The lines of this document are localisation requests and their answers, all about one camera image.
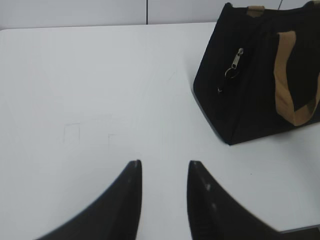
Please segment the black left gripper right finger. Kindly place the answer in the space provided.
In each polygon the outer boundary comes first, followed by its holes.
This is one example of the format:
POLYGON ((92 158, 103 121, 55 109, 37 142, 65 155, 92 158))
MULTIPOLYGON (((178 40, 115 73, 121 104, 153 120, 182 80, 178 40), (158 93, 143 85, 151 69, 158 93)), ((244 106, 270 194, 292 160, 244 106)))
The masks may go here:
POLYGON ((259 220, 231 197, 205 166, 192 160, 187 176, 187 214, 194 240, 293 240, 259 220))

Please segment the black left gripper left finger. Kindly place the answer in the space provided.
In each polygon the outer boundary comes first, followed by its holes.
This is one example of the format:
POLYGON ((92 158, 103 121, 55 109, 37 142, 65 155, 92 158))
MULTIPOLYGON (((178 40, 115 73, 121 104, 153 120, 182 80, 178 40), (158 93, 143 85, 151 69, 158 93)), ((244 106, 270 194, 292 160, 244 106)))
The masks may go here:
POLYGON ((109 188, 41 240, 134 240, 142 209, 142 163, 130 161, 109 188))

